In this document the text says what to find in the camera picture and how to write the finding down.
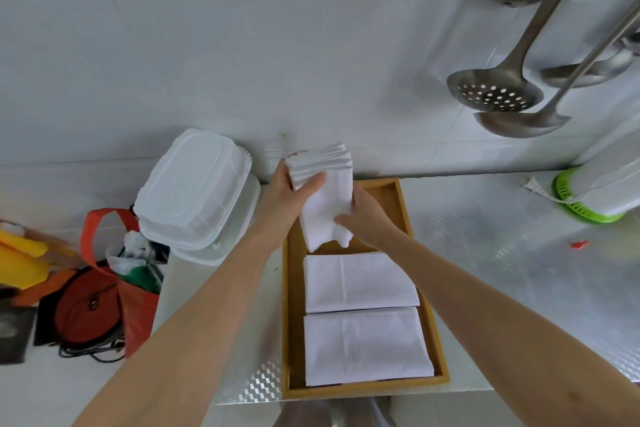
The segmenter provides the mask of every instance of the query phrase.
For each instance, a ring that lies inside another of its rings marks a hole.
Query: stainless steel countertop
[[[516,172],[401,180],[413,233],[458,264],[556,323],[626,377],[640,381],[640,213],[590,225],[521,187]],[[570,244],[589,241],[581,250]],[[282,252],[269,258],[214,405],[282,399]],[[172,256],[154,330],[215,268]],[[440,318],[451,382],[388,394],[486,390],[491,386]]]

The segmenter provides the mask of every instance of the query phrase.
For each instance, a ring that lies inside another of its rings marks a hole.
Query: red strap
[[[105,272],[107,275],[114,275],[114,272],[107,271],[104,268],[99,268],[95,263],[95,257],[93,256],[93,237],[95,237],[95,232],[100,225],[100,221],[105,215],[115,211],[120,216],[120,220],[124,225],[125,229],[130,231],[139,232],[140,227],[138,226],[138,220],[136,216],[129,211],[128,209],[122,208],[101,208],[95,209],[87,213],[86,218],[84,219],[84,227],[82,229],[82,236],[80,237],[80,254],[86,263],[91,265],[93,268],[98,269],[102,272]]]

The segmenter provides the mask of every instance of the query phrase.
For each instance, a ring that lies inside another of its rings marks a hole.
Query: folded white napkin
[[[404,270],[381,252],[307,255],[307,313],[420,305]]]
[[[348,247],[353,235],[333,222],[339,214],[351,213],[353,161],[344,144],[301,152],[287,157],[286,163],[295,189],[302,187],[318,172],[327,173],[323,187],[308,198],[300,215],[309,251],[315,252],[320,245],[332,240],[344,248]]]
[[[307,386],[433,376],[415,307],[305,316]]]

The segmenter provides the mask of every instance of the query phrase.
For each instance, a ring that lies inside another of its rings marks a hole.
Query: hand
[[[356,181],[353,182],[353,215],[341,214],[334,221],[364,244],[378,250],[383,247],[386,238],[397,232],[402,233],[376,199]]]
[[[276,250],[284,242],[309,196],[320,189],[325,181],[326,172],[320,172],[305,182],[300,189],[293,190],[289,170],[284,159],[281,159],[262,201],[256,208],[255,220],[247,234],[264,240],[271,252]]]

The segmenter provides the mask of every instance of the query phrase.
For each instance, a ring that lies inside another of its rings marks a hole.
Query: white cloth
[[[326,171],[326,182],[308,198],[300,225],[310,252],[323,243],[336,240],[346,248],[353,235],[336,225],[333,218],[351,213],[353,195],[353,161],[344,144],[334,144],[316,151],[287,157],[287,167],[295,189],[299,189],[318,172]]]
[[[381,252],[307,255],[307,314],[420,305],[404,270]]]
[[[415,307],[305,316],[308,387],[433,376]]]

